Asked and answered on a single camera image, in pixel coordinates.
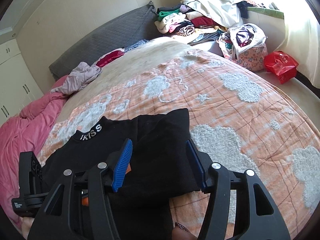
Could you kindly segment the left hand red nails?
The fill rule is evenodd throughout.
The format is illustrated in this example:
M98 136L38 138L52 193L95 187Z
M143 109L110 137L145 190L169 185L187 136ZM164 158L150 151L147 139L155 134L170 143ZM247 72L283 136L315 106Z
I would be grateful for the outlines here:
M34 219L35 218L32 218L32 217L23 217L22 218L22 236L25 239L28 238L28 235L29 235L31 226L32 226L32 224L34 222Z

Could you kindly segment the right hand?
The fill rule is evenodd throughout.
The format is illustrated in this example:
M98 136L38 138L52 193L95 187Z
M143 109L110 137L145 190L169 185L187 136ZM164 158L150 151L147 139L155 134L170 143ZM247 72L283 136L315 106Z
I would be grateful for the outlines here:
M176 222L171 234L172 240L197 240L185 226Z

